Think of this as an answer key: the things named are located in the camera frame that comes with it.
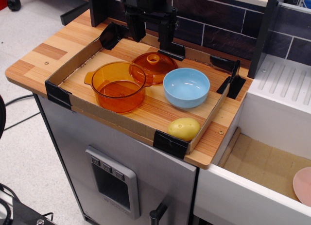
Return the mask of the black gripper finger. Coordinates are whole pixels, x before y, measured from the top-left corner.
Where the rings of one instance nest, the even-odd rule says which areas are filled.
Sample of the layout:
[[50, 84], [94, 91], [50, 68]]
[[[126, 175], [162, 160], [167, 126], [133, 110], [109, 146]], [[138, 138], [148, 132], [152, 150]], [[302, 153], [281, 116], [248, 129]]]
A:
[[168, 45], [173, 41], [175, 32], [175, 18], [162, 19], [158, 24], [158, 41], [160, 49], [167, 49]]
[[136, 42], [140, 42], [146, 36], [144, 21], [142, 21], [140, 16], [136, 14], [125, 13], [125, 17], [131, 37]]

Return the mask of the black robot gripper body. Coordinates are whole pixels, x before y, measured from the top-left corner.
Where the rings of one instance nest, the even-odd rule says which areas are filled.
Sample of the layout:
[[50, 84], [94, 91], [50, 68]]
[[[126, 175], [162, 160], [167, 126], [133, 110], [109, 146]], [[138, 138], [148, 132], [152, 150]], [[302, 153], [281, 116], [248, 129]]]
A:
[[159, 24], [162, 19], [175, 18], [178, 25], [178, 9], [170, 5], [167, 0], [121, 0], [125, 13], [136, 14], [144, 22]]

